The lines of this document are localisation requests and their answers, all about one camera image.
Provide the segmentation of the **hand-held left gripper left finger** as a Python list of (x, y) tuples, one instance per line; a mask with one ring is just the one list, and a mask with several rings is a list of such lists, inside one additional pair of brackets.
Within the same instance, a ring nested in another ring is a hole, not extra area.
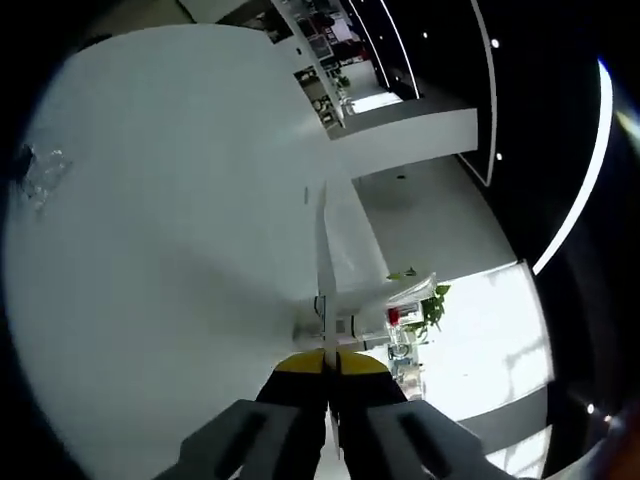
[(321, 350), (279, 363), (254, 400), (238, 400), (185, 438), (159, 479), (312, 479), (325, 444)]

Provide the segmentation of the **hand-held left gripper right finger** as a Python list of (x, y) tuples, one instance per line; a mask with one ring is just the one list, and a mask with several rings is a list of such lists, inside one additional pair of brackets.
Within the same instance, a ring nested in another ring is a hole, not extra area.
[(508, 479), (479, 438), (424, 400), (409, 400), (380, 361), (337, 354), (332, 411), (352, 479)]

